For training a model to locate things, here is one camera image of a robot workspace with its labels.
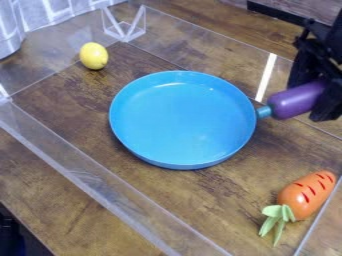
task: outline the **orange carrot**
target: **orange carrot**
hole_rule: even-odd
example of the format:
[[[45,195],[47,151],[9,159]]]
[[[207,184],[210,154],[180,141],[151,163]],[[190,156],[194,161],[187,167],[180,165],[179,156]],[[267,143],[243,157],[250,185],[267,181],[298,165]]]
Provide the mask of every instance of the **orange carrot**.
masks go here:
[[[310,173],[287,185],[278,194],[276,203],[263,208],[262,213],[268,216],[259,235],[264,236],[278,223],[275,230],[276,244],[284,223],[306,219],[322,206],[337,183],[335,175],[326,170]]]

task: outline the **frying pan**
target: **frying pan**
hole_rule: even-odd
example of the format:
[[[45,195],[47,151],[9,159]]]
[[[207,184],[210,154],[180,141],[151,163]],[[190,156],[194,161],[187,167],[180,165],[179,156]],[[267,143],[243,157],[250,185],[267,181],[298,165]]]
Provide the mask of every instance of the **frying pan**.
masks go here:
[[[295,97],[287,96],[286,104],[282,95],[274,98],[255,111],[247,96],[226,80],[194,71],[154,73],[116,94],[111,129],[127,149],[150,164],[175,170],[206,168],[246,145],[258,118],[280,113],[283,119],[313,105],[303,109],[299,104],[298,110],[292,107],[298,102],[288,101]]]

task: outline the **transparent plastic bin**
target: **transparent plastic bin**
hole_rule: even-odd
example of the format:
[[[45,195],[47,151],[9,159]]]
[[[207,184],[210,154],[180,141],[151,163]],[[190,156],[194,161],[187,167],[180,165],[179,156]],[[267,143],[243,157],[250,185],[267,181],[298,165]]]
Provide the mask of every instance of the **transparent plastic bin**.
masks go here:
[[[13,59],[15,62],[12,63],[9,58],[0,63],[0,82],[3,85],[0,127],[167,255],[230,255],[238,252],[246,255],[248,250],[252,250],[250,249],[252,247],[248,247],[251,246],[251,241],[248,239],[240,241],[240,237],[242,235],[258,236],[256,223],[259,218],[262,218],[259,210],[266,203],[270,203],[270,193],[274,193],[274,190],[278,189],[276,186],[270,184],[271,182],[262,180],[263,177],[258,176],[258,173],[254,173],[252,176],[247,173],[252,172],[255,165],[270,168],[267,172],[270,180],[279,180],[282,177],[286,177],[286,173],[294,167],[303,170],[302,174],[321,165],[339,172],[341,159],[330,159],[329,152],[342,153],[342,149],[338,142],[333,140],[333,136],[327,134],[329,131],[321,133],[317,129],[313,129],[310,134],[303,135],[300,138],[300,143],[306,147],[300,157],[304,157],[306,154],[314,154],[315,149],[321,146],[313,144],[310,136],[319,134],[319,136],[325,137],[326,141],[331,140],[330,147],[326,148],[327,153],[325,153],[327,159],[319,163],[317,158],[309,158],[306,161],[302,161],[299,158],[294,159],[295,155],[291,153],[294,138],[288,139],[288,141],[284,140],[282,147],[267,148],[267,143],[270,144],[267,136],[286,136],[291,131],[296,134],[295,127],[307,125],[296,120],[291,120],[290,124],[266,121],[256,130],[256,139],[251,140],[243,153],[232,160],[228,160],[230,162],[214,167],[211,170],[204,170],[204,173],[170,173],[156,167],[150,167],[144,163],[135,162],[135,169],[131,171],[135,172],[136,176],[148,170],[160,177],[160,182],[164,182],[164,184],[167,182],[178,182],[179,186],[184,185],[182,183],[184,180],[174,175],[190,180],[198,180],[199,184],[194,185],[194,197],[188,198],[188,205],[184,204],[188,207],[188,212],[184,213],[180,211],[182,207],[172,209],[170,205],[163,205],[163,200],[167,200],[167,197],[163,198],[162,196],[167,191],[160,191],[160,197],[154,198],[151,191],[140,192],[144,188],[139,187],[139,182],[132,184],[133,177],[127,176],[121,178],[124,175],[115,165],[115,161],[120,161],[119,156],[121,156],[115,155],[115,150],[117,149],[112,149],[116,156],[112,162],[105,162],[104,160],[95,161],[95,149],[85,148],[79,140],[76,141],[68,134],[63,134],[63,123],[57,124],[51,121],[48,115],[67,115],[67,108],[64,110],[63,108],[56,108],[56,112],[51,109],[51,113],[44,116],[43,112],[35,112],[35,107],[31,107],[31,105],[37,108],[40,107],[40,104],[35,102],[35,92],[45,88],[47,90],[55,87],[56,89],[63,89],[63,87],[52,83],[53,81],[56,82],[53,79],[63,81],[63,76],[68,72],[67,68],[72,69],[73,66],[77,68],[77,49],[88,40],[97,41],[105,46],[111,45],[111,47],[116,47],[116,45],[120,47],[120,44],[125,43],[129,47],[135,47],[136,50],[171,63],[179,69],[195,70],[222,77],[235,84],[247,96],[255,100],[255,105],[264,103],[271,93],[283,90],[291,68],[290,60],[238,42],[214,31],[203,29],[147,6],[140,7],[140,11],[138,7],[136,5],[123,4],[109,8],[109,13],[113,13],[116,20],[115,23],[104,22],[108,15],[105,16],[107,11],[103,10],[80,16],[71,22],[52,28],[44,28],[47,31],[32,32],[23,45],[19,58]],[[139,12],[142,20],[135,19],[135,14]],[[112,35],[108,35],[111,34],[108,31],[107,34],[104,33],[105,29],[115,33],[115,38]],[[56,40],[45,43],[43,40],[45,36],[53,37]],[[27,73],[27,70],[21,69],[21,66],[25,65],[17,65],[17,63],[29,62],[31,58],[41,58],[41,66],[45,68],[37,67],[35,69],[33,67],[32,73]],[[63,74],[56,78],[53,74],[60,72]],[[108,75],[116,74],[115,70],[104,72],[108,72]],[[19,78],[16,76],[17,73],[28,78]],[[56,97],[65,95],[63,93],[64,91],[60,91]],[[51,106],[53,104],[67,106],[63,98],[57,98],[56,102],[51,101],[47,104],[51,104]],[[92,115],[91,110],[83,109],[83,111],[89,113],[88,117],[83,119],[89,123],[92,120],[87,118],[92,118],[92,116],[99,118],[93,120],[93,122],[99,122],[103,125],[99,132],[103,133],[104,140],[111,140],[112,137],[105,130],[107,127],[104,127],[107,120],[103,121],[103,113]],[[271,151],[282,157],[275,159],[268,156]],[[278,170],[279,166],[283,169],[279,169],[278,173],[275,173],[271,169],[275,168]],[[246,180],[251,186],[258,183],[263,189],[254,193],[248,188],[242,188],[239,184]],[[212,191],[206,187],[207,182],[211,181],[218,186],[218,198],[211,197]],[[287,181],[291,181],[290,177],[284,178],[284,183]],[[180,194],[183,192],[182,189],[184,191],[190,189],[187,187],[179,188],[180,190],[174,192]],[[167,196],[171,201],[180,195],[178,193],[168,192]],[[250,200],[240,202],[239,195],[246,194],[250,195]],[[210,198],[211,205],[202,204],[202,195]],[[195,214],[198,217],[207,213],[206,207],[211,207],[212,212],[218,211],[219,217],[215,214],[210,216],[203,215],[207,223],[204,221],[192,221],[191,214]],[[255,233],[244,234],[244,227],[235,225],[235,220],[222,218],[224,215],[222,211],[228,211],[232,215],[235,214],[239,219],[247,216],[248,222],[246,225],[255,227]],[[226,229],[227,237],[222,237],[222,233],[216,233],[211,229],[211,226],[218,223]],[[290,239],[290,245],[283,244],[276,251],[270,246],[270,240],[264,241],[256,238],[260,239],[260,250],[256,248],[255,253],[262,252],[264,248],[272,255],[292,253],[309,225],[310,221],[298,227],[299,232],[295,237],[291,238],[287,235],[286,238]],[[242,248],[239,251],[235,248],[235,244],[240,248],[243,246],[246,248]]]

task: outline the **yellow lemon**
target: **yellow lemon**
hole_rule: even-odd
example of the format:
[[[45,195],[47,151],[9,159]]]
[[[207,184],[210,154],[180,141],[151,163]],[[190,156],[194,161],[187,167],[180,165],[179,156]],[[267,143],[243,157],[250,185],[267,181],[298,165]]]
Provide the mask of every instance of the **yellow lemon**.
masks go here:
[[[105,48],[93,42],[84,44],[80,48],[80,61],[87,68],[93,70],[101,69],[108,62]]]

